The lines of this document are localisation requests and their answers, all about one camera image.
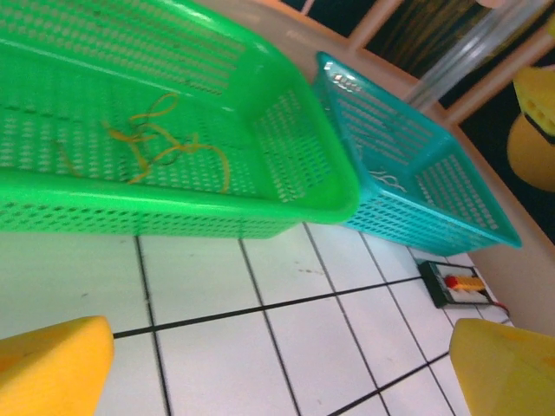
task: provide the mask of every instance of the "floor tile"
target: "floor tile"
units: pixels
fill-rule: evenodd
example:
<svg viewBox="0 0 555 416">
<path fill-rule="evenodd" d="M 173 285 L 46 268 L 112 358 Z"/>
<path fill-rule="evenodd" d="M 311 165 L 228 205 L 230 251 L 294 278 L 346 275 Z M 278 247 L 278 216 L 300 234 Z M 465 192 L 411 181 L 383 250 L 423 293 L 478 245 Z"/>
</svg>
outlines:
<svg viewBox="0 0 555 416">
<path fill-rule="evenodd" d="M 310 232 L 336 290 L 383 283 L 358 231 L 338 225 L 311 224 Z"/>
<path fill-rule="evenodd" d="M 330 293 L 302 224 L 268 240 L 245 240 L 264 304 Z"/>
<path fill-rule="evenodd" d="M 336 299 L 268 311 L 303 415 L 326 415 L 375 389 Z"/>
<path fill-rule="evenodd" d="M 96 416 L 164 415 L 151 334 L 115 340 L 115 357 Z"/>
<path fill-rule="evenodd" d="M 343 413 L 343 416 L 388 416 L 388 414 L 383 408 L 380 398 L 374 396 Z"/>
<path fill-rule="evenodd" d="M 140 240 L 156 323 L 258 306 L 237 240 L 194 237 Z"/>
<path fill-rule="evenodd" d="M 159 332 L 173 414 L 295 414 L 262 313 Z"/>
<path fill-rule="evenodd" d="M 104 315 L 114 332 L 148 324 L 131 237 L 2 234 L 0 338 Z"/>
<path fill-rule="evenodd" d="M 420 261 L 430 260 L 432 262 L 440 262 L 440 263 L 447 262 L 447 259 L 443 256 L 436 256 L 435 254 L 427 253 L 426 251 L 420 251 L 417 249 L 409 249 L 409 250 L 412 253 L 417 263 L 419 263 L 419 260 Z"/>
<path fill-rule="evenodd" d="M 417 277 L 420 272 L 407 247 L 364 234 L 375 260 L 388 282 Z"/>
<path fill-rule="evenodd" d="M 454 414 L 457 416 L 470 416 L 470 411 L 468 410 L 465 397 L 460 390 L 459 381 L 454 372 L 453 364 L 451 364 L 451 359 L 445 357 L 432 364 L 431 368 L 435 378 L 440 383 L 443 393 L 447 396 Z"/>
<path fill-rule="evenodd" d="M 379 386 L 424 364 L 387 288 L 343 295 L 341 302 Z"/>
<path fill-rule="evenodd" d="M 429 368 L 382 393 L 391 416 L 449 416 L 451 410 Z"/>
<path fill-rule="evenodd" d="M 407 318 L 424 355 L 432 360 L 449 349 L 453 328 L 441 309 L 437 309 L 422 280 L 400 283 L 391 290 Z"/>
<path fill-rule="evenodd" d="M 478 310 L 473 305 L 446 306 L 444 310 L 453 325 L 460 318 L 481 318 Z"/>
<path fill-rule="evenodd" d="M 480 311 L 484 319 L 487 319 L 491 322 L 500 323 L 508 317 L 505 310 L 498 306 L 478 306 L 478 310 Z"/>
<path fill-rule="evenodd" d="M 474 263 L 472 258 L 467 253 L 457 254 L 455 256 L 450 256 L 447 261 L 451 264 L 458 264 L 459 266 L 473 267 Z"/>
</svg>

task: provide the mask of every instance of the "small electronic device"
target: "small electronic device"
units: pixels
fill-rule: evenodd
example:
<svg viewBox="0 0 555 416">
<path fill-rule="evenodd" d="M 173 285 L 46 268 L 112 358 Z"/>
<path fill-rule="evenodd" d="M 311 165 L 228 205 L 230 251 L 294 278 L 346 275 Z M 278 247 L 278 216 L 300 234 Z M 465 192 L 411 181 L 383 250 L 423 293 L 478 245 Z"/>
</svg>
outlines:
<svg viewBox="0 0 555 416">
<path fill-rule="evenodd" d="M 448 304 L 495 304 L 474 267 L 423 262 L 418 265 L 418 270 L 436 308 L 443 308 Z"/>
</svg>

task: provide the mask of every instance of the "wire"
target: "wire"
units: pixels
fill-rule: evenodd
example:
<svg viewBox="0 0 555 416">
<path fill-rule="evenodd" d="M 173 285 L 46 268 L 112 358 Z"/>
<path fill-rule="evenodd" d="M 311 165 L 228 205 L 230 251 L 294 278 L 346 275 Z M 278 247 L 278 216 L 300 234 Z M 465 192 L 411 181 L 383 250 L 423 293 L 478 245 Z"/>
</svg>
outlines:
<svg viewBox="0 0 555 416">
<path fill-rule="evenodd" d="M 494 305 L 494 306 L 497 306 L 498 308 L 504 309 L 505 312 L 506 312 L 507 318 L 510 318 L 510 317 L 511 317 L 511 312 L 509 312 L 509 308 L 508 308 L 504 303 L 501 303 L 501 302 L 494 302 L 493 305 Z"/>
</svg>

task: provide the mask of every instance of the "black grout line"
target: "black grout line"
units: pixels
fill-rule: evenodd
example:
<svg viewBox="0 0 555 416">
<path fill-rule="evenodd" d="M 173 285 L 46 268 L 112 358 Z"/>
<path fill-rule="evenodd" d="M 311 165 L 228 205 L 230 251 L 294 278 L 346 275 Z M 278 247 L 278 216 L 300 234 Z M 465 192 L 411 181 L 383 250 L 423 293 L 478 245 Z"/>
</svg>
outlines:
<svg viewBox="0 0 555 416">
<path fill-rule="evenodd" d="M 140 278 L 142 281 L 143 291 L 145 295 L 145 302 L 147 303 L 148 320 L 150 321 L 150 325 L 151 325 L 149 332 L 152 332 L 154 352 L 156 354 L 156 367 L 158 368 L 160 386 L 162 389 L 162 395 L 164 397 L 164 407 L 166 408 L 166 416 L 172 416 L 172 407 L 170 404 L 169 393 L 167 391 L 166 374 L 164 371 L 164 361 L 162 360 L 162 354 L 160 352 L 160 343 L 158 340 L 158 334 L 156 333 L 156 329 L 154 329 L 154 312 L 153 312 L 153 307 L 152 307 L 151 298 L 150 298 L 150 289 L 148 287 L 147 271 L 145 269 L 142 247 L 140 245 L 140 239 L 138 237 L 136 236 L 134 237 L 134 242 L 135 242 L 135 250 L 137 253 L 137 258 L 139 261 Z"/>
<path fill-rule="evenodd" d="M 374 253 L 372 252 L 372 249 L 367 245 L 367 249 L 369 251 L 369 254 L 372 256 L 372 259 L 374 260 L 374 263 L 378 269 L 378 271 L 380 272 L 380 275 L 382 276 L 383 281 L 385 282 L 385 276 L 383 275 L 383 271 L 382 268 L 380 267 L 380 265 L 378 264 L 378 262 L 375 260 L 374 257 Z M 407 247 L 407 251 L 410 254 L 411 258 L 413 259 L 413 261 L 416 263 L 416 259 L 415 256 L 413 255 L 412 251 L 408 249 Z M 418 347 L 418 350 L 420 351 L 420 354 L 422 355 L 422 358 L 424 358 L 424 361 L 426 361 L 426 355 L 424 354 L 424 350 L 422 349 L 420 343 L 418 342 L 418 339 L 416 338 L 415 332 L 413 331 L 413 329 L 410 327 L 410 324 L 408 323 L 408 319 L 405 316 L 404 312 L 401 309 L 401 305 L 399 304 L 399 302 L 397 301 L 397 298 L 395 297 L 393 290 L 388 286 L 388 291 L 389 294 L 391 295 L 391 297 L 393 298 L 393 302 L 395 303 L 395 306 L 397 307 L 397 309 L 399 310 L 399 313 L 401 314 L 402 320 L 405 321 L 405 325 L 408 328 L 408 332 L 410 332 L 410 334 L 412 335 L 413 339 L 415 340 L 416 343 L 416 347 Z M 447 319 L 447 321 L 451 324 L 451 326 L 453 326 L 453 324 L 451 323 L 451 321 L 449 321 L 449 318 L 447 317 L 447 313 L 445 312 L 445 310 L 443 310 L 443 313 L 445 314 L 445 317 Z M 440 382 L 435 378 L 435 374 L 432 371 L 432 369 L 430 368 L 430 371 L 432 373 L 432 376 L 434 377 L 434 381 L 435 384 L 437 385 L 437 387 L 440 389 L 441 394 L 443 395 L 443 398 L 445 399 L 445 401 L 447 402 L 447 406 L 449 407 L 449 410 L 451 410 L 451 413 L 453 414 L 453 416 L 456 416 L 453 410 L 453 407 L 451 406 L 451 403 L 449 402 L 449 400 L 447 399 L 447 396 L 445 395 L 445 392 L 443 391 L 443 388 L 441 387 Z"/>
<path fill-rule="evenodd" d="M 416 263 L 415 254 L 414 254 L 411 250 L 409 250 L 409 252 L 410 252 L 410 255 L 412 256 L 413 260 L 414 260 L 415 263 Z M 454 328 L 454 324 L 453 324 L 453 322 L 451 321 L 451 318 L 449 318 L 449 315 L 447 314 L 447 311 L 445 310 L 445 308 L 441 308 L 441 310 L 443 311 L 443 314 L 445 315 L 445 317 L 447 318 L 447 321 L 448 321 L 449 324 L 451 325 L 451 328 Z M 449 401 L 449 398 L 448 398 L 447 395 L 445 394 L 445 391 L 443 390 L 443 387 L 441 386 L 440 381 L 437 380 L 437 377 L 435 376 L 434 370 L 433 370 L 431 367 L 430 367 L 429 369 L 430 369 L 430 373 L 432 374 L 432 377 L 434 377 L 435 384 L 437 384 L 437 387 L 440 388 L 440 391 L 441 391 L 441 394 L 443 395 L 443 398 L 444 398 L 445 401 L 447 402 L 447 405 L 449 406 L 449 409 L 451 409 L 451 413 L 452 413 L 454 416 L 456 416 L 456 415 L 455 415 L 455 412 L 454 412 L 454 409 L 453 409 L 453 407 L 451 406 L 451 402 Z"/>
<path fill-rule="evenodd" d="M 443 358 L 447 357 L 448 355 L 449 355 L 449 352 L 446 352 L 446 353 L 443 353 L 441 355 L 438 355 L 437 357 L 435 357 L 434 359 L 432 359 L 430 361 L 426 361 L 425 364 L 422 364 L 422 365 L 420 365 L 416 368 L 413 368 L 408 373 L 405 373 L 405 374 L 397 377 L 396 379 L 390 381 L 389 383 L 386 383 L 383 386 L 378 387 L 373 392 L 365 394 L 361 398 L 350 402 L 348 405 L 343 406 L 342 408 L 335 410 L 333 413 L 330 413 L 329 416 L 338 416 L 340 414 L 343 414 L 343 413 L 347 412 L 348 410 L 352 409 L 353 407 L 356 407 L 356 406 L 360 405 L 361 403 L 363 403 L 364 401 L 366 401 L 368 399 L 371 399 L 372 397 L 376 396 L 377 394 L 382 394 L 385 390 L 399 384 L 403 380 L 406 380 L 411 375 L 415 375 L 416 373 L 423 370 L 424 368 L 426 368 L 426 367 L 430 368 L 430 366 L 432 364 L 435 364 L 437 361 L 442 360 Z"/>
<path fill-rule="evenodd" d="M 322 254 L 320 253 L 320 250 L 318 249 L 316 241 L 314 240 L 314 236 L 312 236 L 312 233 L 310 232 L 310 228 L 306 223 L 304 223 L 304 230 L 306 231 L 306 233 L 309 237 L 310 243 L 312 244 L 312 248 L 314 249 L 314 252 L 316 253 L 318 261 L 320 262 L 320 266 L 322 266 L 323 273 L 325 274 L 326 279 L 328 280 L 328 284 L 330 285 L 331 290 L 333 291 L 333 293 L 336 293 L 336 286 L 333 284 L 333 282 L 331 280 L 330 273 L 328 272 L 328 268 L 325 264 L 325 261 L 323 260 Z M 356 337 L 355 330 L 353 329 L 353 326 L 350 323 L 349 317 L 347 316 L 347 312 L 345 312 L 345 308 L 343 307 L 343 303 L 341 302 L 341 299 L 340 299 L 339 296 L 336 296 L 336 300 L 337 300 L 337 305 L 339 306 L 339 309 L 341 310 L 341 313 L 343 314 L 343 318 L 345 320 L 345 323 L 347 324 L 347 327 L 349 328 L 349 332 L 350 332 L 351 336 L 353 337 L 356 348 L 358 349 L 358 353 L 360 354 L 360 356 L 362 358 L 362 362 L 364 363 L 364 366 L 366 367 L 366 371 L 368 371 L 368 374 L 370 375 L 370 379 L 374 383 L 374 386 L 377 387 L 378 384 L 375 380 L 374 374 L 372 373 L 372 370 L 370 369 L 370 365 L 368 364 L 368 360 L 366 360 L 366 356 L 364 355 L 364 352 L 362 351 L 361 343 L 358 341 L 358 338 Z M 380 393 L 379 393 L 379 396 L 380 396 L 380 401 L 382 402 L 386 413 L 388 414 L 388 416 L 391 416 L 391 413 L 389 413 L 388 406 L 386 405 L 385 400 L 383 399 L 383 397 Z"/>
<path fill-rule="evenodd" d="M 287 384 L 287 389 L 289 390 L 291 401 L 293 402 L 293 406 L 295 407 L 295 411 L 297 412 L 297 415 L 301 416 L 301 410 L 297 403 L 295 392 L 293 391 L 293 385 L 291 384 L 291 380 L 289 379 L 289 375 L 287 374 L 287 368 L 285 367 L 284 358 L 282 357 L 281 352 L 279 351 L 278 340 L 276 339 L 276 335 L 274 334 L 273 328 L 271 327 L 271 322 L 270 322 L 270 318 L 268 317 L 268 312 L 266 309 L 262 308 L 263 307 L 262 294 L 260 293 L 260 288 L 258 287 L 257 280 L 254 276 L 254 270 L 252 269 L 251 261 L 249 260 L 249 255 L 245 248 L 245 242 L 242 239 L 239 239 L 238 244 L 241 249 L 241 252 L 243 253 L 245 266 L 249 272 L 249 276 L 252 281 L 252 286 L 257 295 L 258 303 L 260 304 L 260 307 L 262 309 L 264 321 L 266 322 L 266 327 L 268 328 L 268 334 L 270 335 L 271 343 L 273 344 L 274 351 L 276 352 L 277 360 L 279 361 L 279 366 L 281 367 L 281 371 L 284 375 L 285 383 Z"/>
<path fill-rule="evenodd" d="M 419 279 L 421 279 L 421 277 L 419 277 L 419 276 L 418 277 L 409 277 L 407 279 L 402 279 L 402 280 L 398 280 L 398 281 L 390 282 L 390 283 L 372 284 L 372 285 L 364 286 L 364 287 L 361 287 L 361 288 L 341 290 L 341 291 L 338 291 L 336 293 L 332 292 L 332 293 L 326 293 L 326 294 L 323 294 L 323 295 L 302 297 L 300 299 L 295 299 L 295 300 L 292 300 L 292 301 L 271 303 L 269 305 L 257 306 L 257 307 L 254 307 L 254 308 L 233 310 L 231 312 L 224 312 L 224 313 L 215 314 L 215 315 L 206 315 L 206 316 L 201 316 L 199 318 L 185 319 L 183 321 L 162 323 L 162 324 L 152 325 L 152 326 L 144 327 L 144 328 L 129 329 L 127 331 L 121 331 L 121 332 L 115 333 L 114 338 L 119 339 L 119 338 L 125 338 L 127 336 L 148 334 L 148 333 L 153 332 L 153 331 L 163 331 L 165 329 L 185 327 L 187 325 L 193 325 L 195 323 L 217 321 L 218 319 L 231 318 L 233 316 L 246 315 L 246 314 L 251 314 L 253 312 L 262 312 L 262 311 L 265 311 L 265 310 L 283 308 L 285 306 L 297 305 L 299 303 L 313 302 L 313 301 L 318 301 L 320 299 L 327 299 L 327 298 L 330 298 L 330 297 L 335 297 L 335 296 L 340 296 L 340 295 L 347 295 L 349 293 L 355 293 L 355 292 L 361 292 L 361 291 L 364 291 L 364 290 L 382 288 L 382 287 L 385 287 L 385 286 L 395 285 L 395 284 L 399 284 L 399 283 L 412 282 L 414 280 L 419 280 Z"/>
<path fill-rule="evenodd" d="M 482 312 L 480 311 L 480 308 L 478 308 L 476 305 L 474 305 L 474 307 L 475 307 L 476 310 L 478 311 L 478 315 L 480 315 L 482 319 L 486 319 L 486 318 L 482 315 Z"/>
</svg>

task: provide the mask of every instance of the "rubber band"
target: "rubber band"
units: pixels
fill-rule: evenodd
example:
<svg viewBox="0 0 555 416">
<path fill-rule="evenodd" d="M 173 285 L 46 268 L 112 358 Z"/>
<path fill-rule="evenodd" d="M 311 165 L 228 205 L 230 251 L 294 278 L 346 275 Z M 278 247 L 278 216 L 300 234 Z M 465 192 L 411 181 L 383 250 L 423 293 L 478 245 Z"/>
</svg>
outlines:
<svg viewBox="0 0 555 416">
<path fill-rule="evenodd" d="M 162 101 L 164 101 L 166 98 L 169 98 L 169 97 L 174 98 L 173 102 L 164 110 L 154 113 L 153 112 L 154 109 L 157 106 L 159 106 L 159 104 L 161 104 Z M 128 122 L 129 122 L 129 125 L 131 126 L 131 130 L 133 131 L 133 133 L 130 135 L 125 134 L 111 127 L 107 122 L 102 123 L 102 125 L 107 130 L 108 134 L 112 139 L 122 141 L 129 145 L 131 152 L 133 153 L 140 169 L 142 170 L 142 172 L 139 175 L 135 176 L 127 183 L 130 185 L 136 184 L 141 180 L 143 180 L 144 178 L 146 178 L 152 172 L 153 165 L 155 165 L 160 160 L 164 159 L 164 157 L 170 153 L 181 152 L 181 153 L 193 154 L 199 150 L 205 149 L 205 150 L 211 150 L 215 152 L 221 160 L 222 168 L 224 170 L 224 184 L 222 185 L 220 192 L 226 193 L 229 189 L 229 185 L 231 182 L 231 171 L 229 167 L 229 161 L 225 156 L 225 153 L 222 152 L 221 149 L 213 145 L 200 144 L 198 133 L 193 133 L 193 143 L 181 144 L 164 127 L 154 124 L 150 121 L 150 119 L 152 119 L 153 117 L 161 117 L 162 115 L 168 114 L 171 111 L 173 111 L 177 107 L 178 100 L 179 100 L 179 96 L 176 93 L 164 94 L 154 102 L 154 104 L 148 109 L 146 113 L 136 114 L 129 117 Z M 135 124 L 135 122 L 140 119 L 144 119 L 143 122 L 140 124 Z M 144 135 L 149 130 L 154 131 L 157 134 Z M 159 136 L 164 137 L 171 144 L 171 147 L 168 147 L 166 150 L 158 153 L 150 160 L 147 160 L 143 156 L 138 144 L 142 144 L 143 146 L 146 146 L 146 143 L 148 141 L 153 140 Z M 70 172 L 75 176 L 81 177 L 81 174 L 75 169 L 75 167 L 71 163 L 71 160 L 69 160 L 69 157 L 66 154 L 63 146 L 56 141 L 55 141 L 55 145 L 58 147 L 60 154 L 62 155 L 62 158 L 64 160 L 64 163 L 68 167 Z M 178 157 L 179 155 L 177 155 L 176 158 L 171 162 L 163 165 L 165 166 L 171 165 L 177 160 Z"/>
</svg>

